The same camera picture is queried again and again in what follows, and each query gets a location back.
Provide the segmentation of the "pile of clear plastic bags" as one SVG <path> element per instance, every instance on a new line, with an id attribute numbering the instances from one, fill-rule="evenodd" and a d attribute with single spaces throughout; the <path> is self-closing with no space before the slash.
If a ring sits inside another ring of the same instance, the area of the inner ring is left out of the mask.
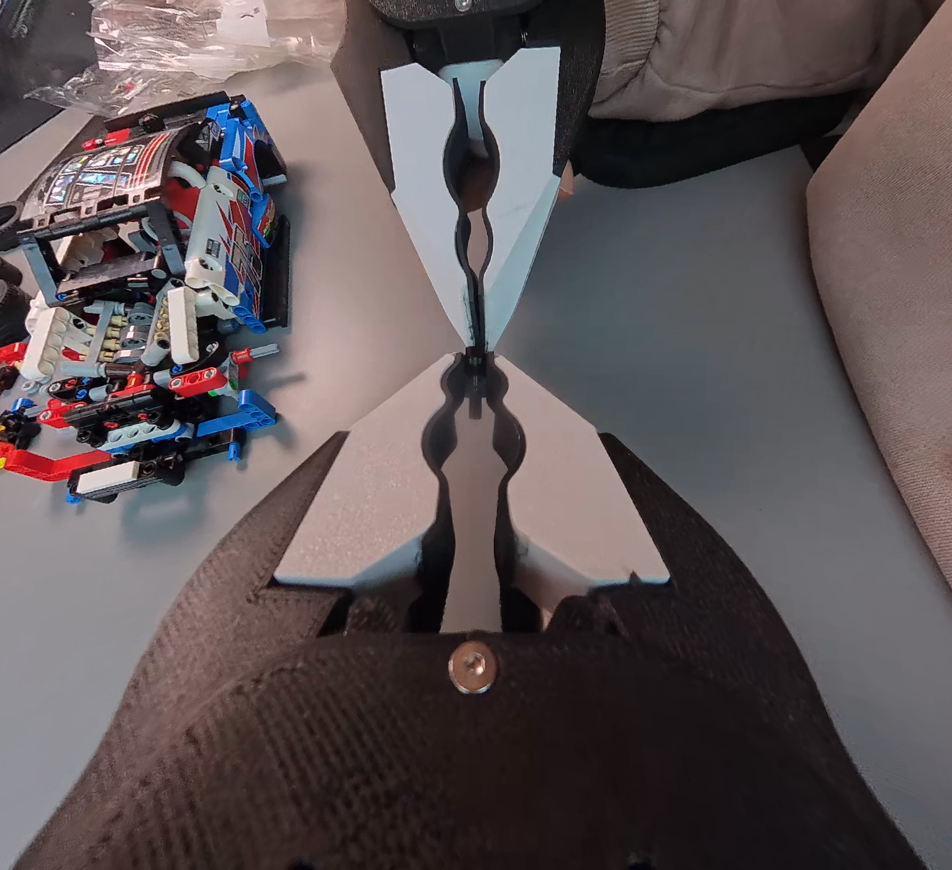
<path id="1" fill-rule="evenodd" d="M 287 62 L 329 62 L 344 0 L 32 0 L 2 54 L 9 89 L 102 116 Z"/>

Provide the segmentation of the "toy brick race car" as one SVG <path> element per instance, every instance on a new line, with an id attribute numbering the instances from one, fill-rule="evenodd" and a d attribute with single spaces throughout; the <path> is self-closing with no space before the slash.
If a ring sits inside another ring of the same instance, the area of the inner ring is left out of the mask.
<path id="1" fill-rule="evenodd" d="M 277 409 L 246 385 L 284 328 L 287 166 L 250 100 L 216 92 L 104 124 L 41 174 L 2 251 L 35 281 L 18 381 L 40 425 L 4 473 L 110 503 L 182 483 L 199 459 L 242 459 Z"/>

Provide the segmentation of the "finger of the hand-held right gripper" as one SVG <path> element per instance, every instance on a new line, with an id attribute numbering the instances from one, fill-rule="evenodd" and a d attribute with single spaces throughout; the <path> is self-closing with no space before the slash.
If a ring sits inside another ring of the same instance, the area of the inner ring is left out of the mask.
<path id="1" fill-rule="evenodd" d="M 494 350 L 526 286 L 559 188 L 553 172 L 561 49 L 520 49 L 482 90 L 498 172 L 484 210 L 492 248 L 482 275 L 485 344 Z"/>
<path id="2" fill-rule="evenodd" d="M 457 252 L 461 210 L 446 176 L 458 130 L 454 90 L 422 65 L 381 73 L 394 176 L 391 198 L 462 347 L 475 343 L 470 290 Z"/>

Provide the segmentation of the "grey desk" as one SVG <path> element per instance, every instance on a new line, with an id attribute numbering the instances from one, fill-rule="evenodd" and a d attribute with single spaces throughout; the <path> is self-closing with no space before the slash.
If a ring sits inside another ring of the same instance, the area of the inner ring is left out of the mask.
<path id="1" fill-rule="evenodd" d="M 327 67 L 233 78 L 290 170 L 292 326 L 241 463 L 72 506 L 2 474 L 2 868 L 99 745 L 155 629 L 263 497 L 457 336 Z M 501 351 L 727 540 L 797 639 L 865 780 L 950 868 L 950 590 L 852 395 L 817 297 L 798 148 L 673 186 L 578 184 Z"/>

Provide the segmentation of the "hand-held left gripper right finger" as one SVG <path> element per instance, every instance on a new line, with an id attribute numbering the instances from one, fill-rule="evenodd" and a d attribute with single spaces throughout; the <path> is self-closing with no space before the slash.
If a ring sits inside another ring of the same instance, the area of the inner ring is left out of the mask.
<path id="1" fill-rule="evenodd" d="M 591 591 L 670 579 L 597 429 L 505 358 L 486 366 L 506 467 L 495 560 L 504 590 Z"/>

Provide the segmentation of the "heap of assorted loose bricks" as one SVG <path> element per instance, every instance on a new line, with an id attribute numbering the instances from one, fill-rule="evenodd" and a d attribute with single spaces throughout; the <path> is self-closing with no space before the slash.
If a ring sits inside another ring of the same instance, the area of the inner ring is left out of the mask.
<path id="1" fill-rule="evenodd" d="M 18 382 L 29 347 L 27 340 L 8 343 L 1 348 L 1 394 L 9 393 Z M 35 418 L 38 407 L 30 397 L 14 399 L 1 413 L 1 469 L 16 451 L 28 450 L 40 432 Z"/>

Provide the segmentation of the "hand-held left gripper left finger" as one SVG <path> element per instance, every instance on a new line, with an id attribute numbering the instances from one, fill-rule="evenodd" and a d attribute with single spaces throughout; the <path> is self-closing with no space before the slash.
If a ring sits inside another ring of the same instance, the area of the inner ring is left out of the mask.
<path id="1" fill-rule="evenodd" d="M 440 495 L 422 437 L 445 406 L 444 355 L 351 427 L 274 573 L 282 585 L 368 589 L 416 571 Z"/>

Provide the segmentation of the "person's right forearm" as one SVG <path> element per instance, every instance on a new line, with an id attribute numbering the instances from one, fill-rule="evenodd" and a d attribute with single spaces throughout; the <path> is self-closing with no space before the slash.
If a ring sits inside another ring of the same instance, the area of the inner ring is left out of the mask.
<path id="1" fill-rule="evenodd" d="M 601 186 L 665 186 L 823 136 L 945 1 L 604 0 L 572 169 Z"/>

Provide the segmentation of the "person's right hand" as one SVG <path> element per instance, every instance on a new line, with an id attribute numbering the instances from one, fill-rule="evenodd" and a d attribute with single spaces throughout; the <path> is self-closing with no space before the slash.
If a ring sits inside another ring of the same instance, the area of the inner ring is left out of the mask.
<path id="1" fill-rule="evenodd" d="M 496 166 L 484 147 L 474 150 L 469 137 L 455 137 L 447 144 L 444 174 L 449 194 L 468 215 L 486 205 L 495 186 Z"/>

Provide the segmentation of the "person's beige hoodie torso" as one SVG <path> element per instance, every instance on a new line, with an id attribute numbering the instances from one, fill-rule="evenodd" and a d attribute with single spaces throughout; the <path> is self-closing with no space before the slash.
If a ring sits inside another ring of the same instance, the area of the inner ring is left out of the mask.
<path id="1" fill-rule="evenodd" d="M 888 471 L 951 581 L 951 0 L 807 187 L 827 321 Z"/>

